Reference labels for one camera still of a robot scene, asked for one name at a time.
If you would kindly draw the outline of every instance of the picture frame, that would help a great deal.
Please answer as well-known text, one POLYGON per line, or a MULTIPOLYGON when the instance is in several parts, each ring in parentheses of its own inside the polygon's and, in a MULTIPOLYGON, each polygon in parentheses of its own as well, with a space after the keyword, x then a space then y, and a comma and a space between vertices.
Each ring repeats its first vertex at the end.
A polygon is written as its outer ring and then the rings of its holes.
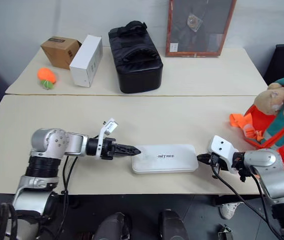
POLYGON ((217 57, 237 0, 169 0, 165 55, 217 57))

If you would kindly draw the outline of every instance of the unitree logo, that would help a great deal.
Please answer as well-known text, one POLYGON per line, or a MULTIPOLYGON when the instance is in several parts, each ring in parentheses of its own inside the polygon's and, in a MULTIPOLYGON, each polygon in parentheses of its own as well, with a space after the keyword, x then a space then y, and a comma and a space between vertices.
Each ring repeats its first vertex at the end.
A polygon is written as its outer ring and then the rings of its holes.
POLYGON ((160 155, 157 155, 157 157, 159 159, 174 158, 174 155, 160 154, 160 155))

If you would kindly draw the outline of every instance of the floor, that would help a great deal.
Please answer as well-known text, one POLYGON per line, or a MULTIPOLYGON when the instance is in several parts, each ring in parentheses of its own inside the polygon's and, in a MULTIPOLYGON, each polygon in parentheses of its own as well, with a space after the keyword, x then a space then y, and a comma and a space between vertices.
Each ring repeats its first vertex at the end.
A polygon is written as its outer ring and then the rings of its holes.
MULTIPOLYGON (((13 195, 0 194, 0 203, 10 202, 12 198, 13 195)), ((244 204, 237 208, 231 220, 223 220, 219 209, 212 206, 212 199, 213 196, 209 195, 186 194, 71 196, 76 207, 69 209, 65 231, 60 239, 76 240, 77 233, 94 232, 104 218, 115 212, 123 212, 132 218, 134 240, 158 240, 158 214, 164 209, 172 209, 183 218, 191 240, 218 240, 218 230, 223 225, 228 225, 233 230, 234 240, 276 239, 268 226, 244 204)), ((260 199, 249 202, 263 211, 260 199)), ((57 216, 48 226, 54 233, 60 219, 61 216, 57 216)), ((279 229, 274 219, 272 225, 279 229)), ((50 240, 51 237, 44 233, 41 239, 50 240)))

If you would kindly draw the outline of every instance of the white wall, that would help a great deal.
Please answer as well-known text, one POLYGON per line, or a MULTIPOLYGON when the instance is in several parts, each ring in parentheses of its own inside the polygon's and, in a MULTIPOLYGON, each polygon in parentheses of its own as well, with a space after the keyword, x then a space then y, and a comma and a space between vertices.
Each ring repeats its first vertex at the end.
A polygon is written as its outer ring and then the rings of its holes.
MULTIPOLYGON (((53 35, 82 41, 144 21, 155 45, 166 43, 169 0, 0 0, 0 92, 12 84, 53 35)), ((244 47, 261 74, 284 44, 284 0, 237 0, 225 47, 244 47)))

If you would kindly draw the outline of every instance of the black cable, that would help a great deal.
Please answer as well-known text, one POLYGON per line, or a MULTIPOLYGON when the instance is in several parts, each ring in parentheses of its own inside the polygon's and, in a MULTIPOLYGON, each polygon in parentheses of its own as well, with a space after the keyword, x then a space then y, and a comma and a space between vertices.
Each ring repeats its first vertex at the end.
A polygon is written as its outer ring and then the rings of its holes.
POLYGON ((67 213, 68 213, 68 209, 69 209, 69 191, 68 191, 68 186, 69 186, 69 181, 70 181, 70 178, 71 178, 71 173, 72 173, 72 170, 78 160, 78 157, 76 157, 73 162, 72 162, 72 165, 71 165, 71 168, 68 172, 68 175, 67 175, 67 179, 66 179, 66 166, 67 166, 67 163, 68 163, 68 159, 69 159, 69 156, 66 157, 66 160, 65 160, 65 163, 64 163, 64 166, 63 166, 63 171, 62 171, 62 177, 63 177, 63 185, 64 185, 64 200, 63 200, 63 217, 62 217, 62 221, 60 223, 60 226, 57 230, 57 233, 56 233, 56 236, 54 238, 54 240, 57 240, 59 239, 61 233, 62 233, 62 230, 63 230, 63 226, 64 226, 64 223, 65 223, 65 220, 66 220, 66 216, 67 216, 67 213))
POLYGON ((11 203, 0 205, 0 240, 6 236, 8 221, 11 219, 10 240, 16 240, 18 235, 18 216, 11 203))
POLYGON ((68 164, 68 160, 69 160, 69 156, 66 157, 64 165, 63 165, 63 170, 62 170, 62 178, 63 178, 63 186, 64 186, 63 216, 66 213, 66 203, 67 203, 67 197, 68 197, 68 195, 66 194, 66 190, 68 189, 67 181, 66 181, 66 167, 68 164))
POLYGON ((6 236, 7 225, 9 220, 9 207, 6 203, 0 205, 0 240, 6 236))
MULTIPOLYGON (((251 204, 249 204, 246 200, 244 200, 244 198, 230 185, 228 184, 222 177, 220 177, 217 173, 217 171, 215 170, 214 166, 211 167, 212 171, 214 173, 214 175, 222 182, 224 183, 229 189, 231 189, 231 191, 245 204, 247 205, 253 212, 255 212, 261 219, 263 219, 266 224, 268 224, 267 219, 258 212, 258 210, 256 210, 251 204)), ((275 234, 275 236, 279 239, 279 240, 283 240, 282 237, 278 237, 277 234, 275 234)))
POLYGON ((266 219, 266 223, 268 225, 268 227, 270 228, 271 232, 278 238, 278 239, 283 239, 281 237, 281 235, 273 228, 273 226, 270 224, 270 221, 269 221, 269 216, 268 216, 268 212, 267 212, 267 207, 266 207, 266 201, 263 197, 263 193, 262 193, 262 189, 261 189, 261 186, 256 178, 256 176, 254 176, 254 174, 251 173, 251 177, 254 179, 255 181, 255 184, 257 186, 257 189, 258 189, 258 192, 260 194, 260 197, 261 197, 261 201, 262 201, 262 205, 263 205, 263 210, 264 210, 264 215, 265 215, 265 219, 266 219))

